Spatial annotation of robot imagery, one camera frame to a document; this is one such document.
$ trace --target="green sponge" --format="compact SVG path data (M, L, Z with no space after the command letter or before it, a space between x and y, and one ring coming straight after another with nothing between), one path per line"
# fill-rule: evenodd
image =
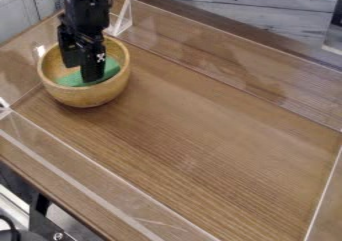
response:
M117 61L113 58L106 57L105 67L104 67L104 75L102 75L101 79L98 79L93 82L84 83L82 78L81 78L81 73L78 70L78 71L73 72L72 74L56 79L54 82L56 82L56 84L68 86L68 87L90 86L90 85L98 84L102 81L105 81L106 79L109 79L112 76L114 76L118 73L118 71L120 71L120 65L118 65Z

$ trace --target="tabletop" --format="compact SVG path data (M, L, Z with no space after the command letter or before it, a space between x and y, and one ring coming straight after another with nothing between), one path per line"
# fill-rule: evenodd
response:
M56 17L2 45L1 161L108 240L304 240L339 156L340 72L130 3L132 77L101 107L40 85Z

